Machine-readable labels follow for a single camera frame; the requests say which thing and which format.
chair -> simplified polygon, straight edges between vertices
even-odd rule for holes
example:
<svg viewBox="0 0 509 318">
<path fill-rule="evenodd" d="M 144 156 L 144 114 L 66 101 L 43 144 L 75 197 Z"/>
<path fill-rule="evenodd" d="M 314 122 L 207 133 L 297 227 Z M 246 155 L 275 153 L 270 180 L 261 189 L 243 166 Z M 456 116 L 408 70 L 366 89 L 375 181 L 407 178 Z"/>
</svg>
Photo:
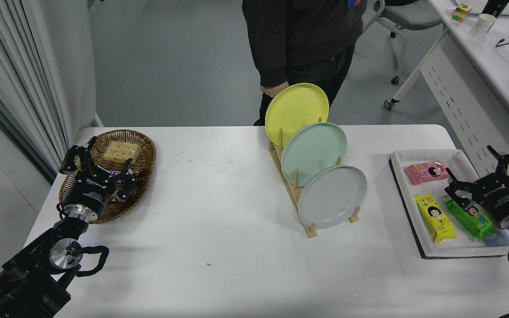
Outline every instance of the chair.
<svg viewBox="0 0 509 318">
<path fill-rule="evenodd" d="M 404 56 L 406 55 L 406 46 L 408 45 L 408 40 L 402 30 L 425 30 L 438 26 L 443 21 L 429 4 L 428 0 L 416 0 L 416 2 L 404 6 L 386 6 L 384 0 L 379 0 L 374 2 L 373 8 L 376 14 L 365 24 L 362 32 L 364 33 L 376 21 L 391 31 L 391 38 L 395 38 L 396 35 L 402 38 L 402 50 L 398 57 L 398 69 L 396 70 L 396 76 L 391 80 L 392 84 L 396 85 L 400 81 L 400 76 L 402 76 Z"/>
</svg>

paper cup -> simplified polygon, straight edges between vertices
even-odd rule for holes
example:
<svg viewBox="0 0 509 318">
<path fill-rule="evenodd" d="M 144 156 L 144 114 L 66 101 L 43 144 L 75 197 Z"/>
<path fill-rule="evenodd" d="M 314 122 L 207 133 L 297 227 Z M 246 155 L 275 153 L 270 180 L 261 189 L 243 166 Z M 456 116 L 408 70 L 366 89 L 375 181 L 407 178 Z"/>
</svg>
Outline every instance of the paper cup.
<svg viewBox="0 0 509 318">
<path fill-rule="evenodd" d="M 490 27 L 496 22 L 496 17 L 489 14 L 479 14 L 478 20 L 476 20 L 475 26 L 472 28 L 471 34 L 473 36 L 485 35 Z"/>
</svg>

green snack package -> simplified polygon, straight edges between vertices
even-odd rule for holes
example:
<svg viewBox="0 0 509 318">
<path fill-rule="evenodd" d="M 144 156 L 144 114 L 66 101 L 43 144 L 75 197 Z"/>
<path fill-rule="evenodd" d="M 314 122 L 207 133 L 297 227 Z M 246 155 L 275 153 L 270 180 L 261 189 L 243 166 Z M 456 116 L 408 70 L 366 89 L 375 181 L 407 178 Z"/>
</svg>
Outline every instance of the green snack package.
<svg viewBox="0 0 509 318">
<path fill-rule="evenodd" d="M 479 239 L 479 241 L 490 234 L 496 233 L 494 224 L 492 224 L 486 215 L 483 215 L 478 205 L 473 205 L 468 211 L 461 209 L 453 199 L 445 201 L 445 205 L 457 220 L 463 224 L 465 229 L 467 229 L 473 237 Z"/>
</svg>

woven basket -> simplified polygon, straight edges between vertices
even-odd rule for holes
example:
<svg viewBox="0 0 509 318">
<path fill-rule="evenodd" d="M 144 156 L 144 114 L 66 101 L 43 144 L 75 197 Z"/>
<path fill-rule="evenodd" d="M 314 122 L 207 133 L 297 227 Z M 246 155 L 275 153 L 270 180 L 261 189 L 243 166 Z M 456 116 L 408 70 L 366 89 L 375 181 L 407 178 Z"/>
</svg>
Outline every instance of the woven basket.
<svg viewBox="0 0 509 318">
<path fill-rule="evenodd" d="M 105 212 L 103 212 L 102 218 L 98 221 L 91 221 L 89 222 L 90 224 L 113 221 L 114 219 L 129 213 L 129 211 L 136 207 L 147 193 L 150 185 L 150 179 L 154 171 L 154 163 L 156 162 L 156 147 L 154 147 L 154 143 L 146 135 L 143 135 L 138 131 L 127 129 L 108 131 L 97 136 L 97 140 L 90 151 L 91 157 L 96 165 L 99 165 L 103 169 L 109 171 L 121 171 L 123 168 L 123 163 L 113 163 L 112 161 L 103 159 L 103 153 L 105 152 L 105 148 L 109 145 L 110 140 L 139 144 L 141 146 L 141 153 L 139 154 L 139 157 L 137 157 L 136 161 L 131 164 L 131 169 L 133 169 L 133 171 L 139 171 L 140 180 L 137 181 L 135 187 L 131 190 L 127 200 L 123 203 L 113 202 L 110 200 L 105 207 Z M 80 161 L 78 157 L 76 157 L 76 165 L 78 169 L 80 169 Z M 72 189 L 74 182 L 75 178 L 73 176 L 68 175 L 66 177 L 62 183 L 62 187 L 60 188 L 60 193 L 58 194 L 58 200 L 60 202 L 65 200 L 68 192 Z M 115 188 L 120 190 L 123 188 L 123 184 L 116 184 Z"/>
</svg>

white desk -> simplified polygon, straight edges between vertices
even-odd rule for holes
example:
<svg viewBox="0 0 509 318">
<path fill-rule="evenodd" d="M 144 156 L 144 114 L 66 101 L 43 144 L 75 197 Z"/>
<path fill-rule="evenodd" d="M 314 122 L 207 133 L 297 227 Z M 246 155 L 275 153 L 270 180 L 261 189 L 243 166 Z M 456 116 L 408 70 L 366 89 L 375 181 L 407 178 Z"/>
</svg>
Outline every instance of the white desk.
<svg viewBox="0 0 509 318">
<path fill-rule="evenodd" d="M 308 239 L 263 127 L 137 128 L 157 147 L 141 204 L 91 225 L 110 249 L 75 278 L 59 318 L 497 317 L 509 312 L 504 257 L 424 260 L 388 167 L 397 149 L 454 149 L 438 125 L 342 126 L 343 163 L 368 179 L 360 221 Z M 84 129 L 77 143 L 110 129 Z M 28 241 L 58 221 L 57 177 Z M 95 259 L 85 257 L 83 269 Z"/>
<path fill-rule="evenodd" d="M 404 95 L 422 74 L 473 166 L 486 175 L 496 165 L 486 145 L 509 153 L 509 45 L 495 47 L 501 38 L 509 42 L 509 16 L 500 16 L 485 36 L 473 38 L 476 15 L 460 23 L 451 19 L 449 0 L 430 3 L 446 31 L 394 95 L 403 99 L 396 107 L 405 107 Z"/>
</svg>

